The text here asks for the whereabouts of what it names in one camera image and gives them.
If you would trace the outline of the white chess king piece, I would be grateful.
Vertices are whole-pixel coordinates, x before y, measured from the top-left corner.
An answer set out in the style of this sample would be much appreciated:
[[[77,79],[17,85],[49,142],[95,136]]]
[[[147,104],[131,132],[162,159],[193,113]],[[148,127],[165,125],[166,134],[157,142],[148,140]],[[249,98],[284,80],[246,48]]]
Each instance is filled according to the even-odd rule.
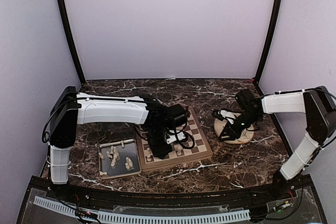
[[[183,155],[182,150],[183,150],[183,148],[180,145],[176,148],[176,155],[177,155],[177,157],[180,157],[180,156]]]

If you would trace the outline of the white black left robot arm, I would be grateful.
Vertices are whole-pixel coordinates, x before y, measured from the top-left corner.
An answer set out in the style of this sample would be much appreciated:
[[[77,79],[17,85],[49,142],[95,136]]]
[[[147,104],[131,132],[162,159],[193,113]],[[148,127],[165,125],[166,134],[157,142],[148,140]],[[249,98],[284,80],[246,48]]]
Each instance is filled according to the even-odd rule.
[[[172,144],[182,145],[188,139],[183,130],[188,109],[180,104],[167,106],[151,95],[109,97],[77,92],[73,86],[64,89],[45,123],[41,140],[49,145],[49,174],[53,191],[63,201],[74,197],[67,184],[70,149],[76,141],[78,125],[88,123],[130,123],[139,125],[156,158],[163,159]]]

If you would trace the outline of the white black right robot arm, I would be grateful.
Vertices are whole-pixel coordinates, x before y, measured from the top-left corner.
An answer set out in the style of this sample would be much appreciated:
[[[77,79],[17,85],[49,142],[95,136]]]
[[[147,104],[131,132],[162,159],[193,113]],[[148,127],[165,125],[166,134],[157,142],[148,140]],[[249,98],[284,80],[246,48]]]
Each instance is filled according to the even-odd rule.
[[[222,108],[212,111],[218,140],[233,142],[243,131],[263,120],[264,115],[282,115],[290,119],[291,133],[301,136],[288,160],[274,173],[267,194],[273,200],[280,199],[292,185],[292,181],[312,164],[313,160],[335,141],[335,95],[325,86],[293,91],[277,91],[256,96],[249,89],[235,95],[240,111]]]

